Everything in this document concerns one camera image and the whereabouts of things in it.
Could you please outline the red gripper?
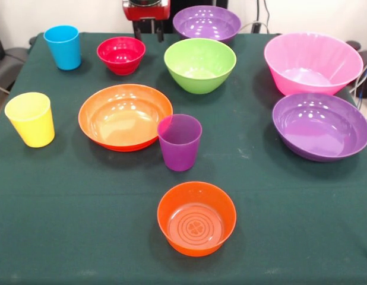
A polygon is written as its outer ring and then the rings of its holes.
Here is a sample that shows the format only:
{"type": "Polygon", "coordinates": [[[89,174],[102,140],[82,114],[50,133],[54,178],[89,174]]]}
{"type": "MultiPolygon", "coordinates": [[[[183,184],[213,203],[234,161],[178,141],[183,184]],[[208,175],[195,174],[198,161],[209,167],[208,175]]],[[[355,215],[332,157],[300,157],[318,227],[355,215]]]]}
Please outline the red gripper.
{"type": "Polygon", "coordinates": [[[141,39],[140,20],[156,20],[156,34],[159,42],[164,41],[163,21],[170,17],[170,1],[123,1],[123,11],[133,21],[134,36],[141,39]]]}

